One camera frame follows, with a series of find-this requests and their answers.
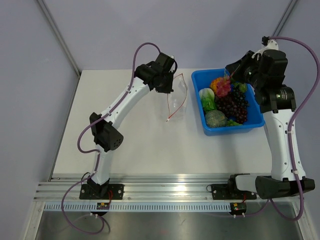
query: robotic arm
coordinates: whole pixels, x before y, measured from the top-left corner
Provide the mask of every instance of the robotic arm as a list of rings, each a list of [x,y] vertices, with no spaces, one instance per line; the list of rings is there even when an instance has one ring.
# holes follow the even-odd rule
[[[296,196],[299,190],[294,174],[298,176],[304,193],[315,189],[315,182],[306,178],[302,167],[295,122],[290,132],[288,130],[288,124],[296,110],[294,91],[283,84],[288,60],[286,54],[279,51],[276,41],[263,37],[262,44],[262,49],[256,53],[248,51],[239,61],[227,65],[226,69],[234,80],[250,84],[254,88],[255,100],[266,123],[265,132],[272,155],[271,176],[232,175],[228,186],[235,190],[257,193],[262,199]],[[293,171],[288,134],[292,138],[297,171]]]
[[[96,173],[87,180],[89,188],[83,190],[87,192],[88,198],[80,195],[81,199],[108,199],[111,160],[114,150],[122,144],[124,139],[123,135],[118,132],[121,122],[136,103],[151,90],[155,89],[158,93],[165,94],[173,92],[172,85],[177,67],[172,57],[161,52],[155,61],[136,68],[131,87],[128,86],[129,90],[126,88],[101,114],[98,115],[95,112],[91,114],[89,118],[91,124],[102,116],[107,115],[107,117],[91,127],[96,148],[100,152],[97,152],[95,156],[96,161],[99,159],[99,163]]]

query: blue basket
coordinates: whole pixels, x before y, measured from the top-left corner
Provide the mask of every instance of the blue basket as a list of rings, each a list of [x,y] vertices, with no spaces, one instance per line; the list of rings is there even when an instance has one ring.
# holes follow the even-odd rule
[[[260,113],[260,107],[255,100],[254,92],[250,85],[248,91],[245,93],[245,99],[249,102],[250,106],[247,107],[247,121],[240,126],[225,126],[225,127],[208,127],[205,120],[204,111],[202,109],[199,91],[201,89],[209,88],[211,82],[219,77],[223,77],[225,69],[210,69],[194,71],[191,75],[195,97],[198,104],[203,131],[208,136],[247,133],[253,128],[262,127],[265,124],[264,116]]]

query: gray wall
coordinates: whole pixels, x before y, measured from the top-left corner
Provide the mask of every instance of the gray wall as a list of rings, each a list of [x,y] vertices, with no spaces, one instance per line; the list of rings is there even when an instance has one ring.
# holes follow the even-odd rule
[[[320,1],[300,1],[281,33],[307,43],[320,58]],[[316,65],[307,50],[303,47],[279,40],[279,48],[287,54],[285,84],[295,91],[300,104],[310,91],[316,78]],[[307,177],[315,180],[315,191],[305,194],[307,204],[316,227],[320,226],[320,208],[317,207],[320,198],[320,85],[312,98],[296,119],[296,134],[301,162]]]
[[[45,0],[81,69],[129,69],[154,42],[181,68],[222,67],[271,34],[289,0]],[[150,61],[146,47],[138,62]]]
[[[19,239],[49,177],[76,83],[35,1],[1,1],[1,239]]]

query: green leafy vegetable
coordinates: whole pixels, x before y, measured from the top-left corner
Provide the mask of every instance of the green leafy vegetable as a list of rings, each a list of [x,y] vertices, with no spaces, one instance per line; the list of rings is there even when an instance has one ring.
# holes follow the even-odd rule
[[[239,87],[239,90],[242,92],[242,93],[245,93],[247,90],[248,90],[248,87],[247,87],[247,84],[245,83],[240,83],[240,82],[235,82],[233,84],[233,86],[236,88],[236,87]]]
[[[211,88],[204,88],[199,91],[202,108],[205,113],[216,110],[215,94]]]

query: clear plastic bag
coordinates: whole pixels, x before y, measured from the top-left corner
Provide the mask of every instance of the clear plastic bag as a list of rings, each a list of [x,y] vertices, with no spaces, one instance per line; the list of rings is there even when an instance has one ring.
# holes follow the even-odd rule
[[[181,73],[174,77],[172,83],[173,92],[167,95],[168,118],[179,120],[186,114],[188,87]]]

